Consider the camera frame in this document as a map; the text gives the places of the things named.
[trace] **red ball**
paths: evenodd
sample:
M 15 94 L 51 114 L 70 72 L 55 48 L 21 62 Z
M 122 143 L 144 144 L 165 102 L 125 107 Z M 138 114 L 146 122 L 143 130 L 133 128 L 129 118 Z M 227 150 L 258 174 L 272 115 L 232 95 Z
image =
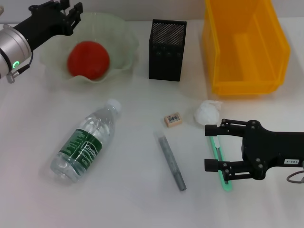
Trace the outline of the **red ball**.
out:
M 91 80 L 101 77 L 109 66 L 108 52 L 93 41 L 77 44 L 67 60 L 67 68 L 72 76 L 82 75 Z

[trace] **metal cylinder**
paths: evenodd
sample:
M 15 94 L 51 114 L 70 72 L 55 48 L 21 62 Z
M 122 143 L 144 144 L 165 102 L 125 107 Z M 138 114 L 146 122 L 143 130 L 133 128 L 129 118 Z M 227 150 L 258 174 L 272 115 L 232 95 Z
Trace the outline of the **metal cylinder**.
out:
M 4 77 L 31 55 L 27 40 L 13 27 L 0 31 L 0 75 Z

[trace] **plastic bottle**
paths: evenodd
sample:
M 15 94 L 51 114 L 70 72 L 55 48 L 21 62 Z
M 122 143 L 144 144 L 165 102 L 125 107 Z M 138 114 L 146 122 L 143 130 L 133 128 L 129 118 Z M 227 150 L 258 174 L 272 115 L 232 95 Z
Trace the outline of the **plastic bottle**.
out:
M 84 119 L 51 163 L 51 170 L 62 178 L 78 181 L 114 134 L 114 123 L 121 104 L 110 99 L 104 108 Z

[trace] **small beige eraser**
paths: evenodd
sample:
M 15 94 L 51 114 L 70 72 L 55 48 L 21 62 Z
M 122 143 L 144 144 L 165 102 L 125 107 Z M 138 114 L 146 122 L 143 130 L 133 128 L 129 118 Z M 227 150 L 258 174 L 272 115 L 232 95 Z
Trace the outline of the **small beige eraser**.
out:
M 174 114 L 165 116 L 164 119 L 165 119 L 165 123 L 167 124 L 167 127 L 174 127 L 174 126 L 182 123 L 182 118 L 179 113 L 174 113 Z

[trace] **black mesh pencil holder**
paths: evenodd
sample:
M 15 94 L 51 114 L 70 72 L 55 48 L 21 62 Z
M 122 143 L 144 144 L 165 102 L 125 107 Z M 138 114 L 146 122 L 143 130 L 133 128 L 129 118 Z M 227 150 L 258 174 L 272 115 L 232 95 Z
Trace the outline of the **black mesh pencil holder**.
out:
M 153 20 L 149 40 L 149 78 L 180 81 L 186 39 L 185 21 Z

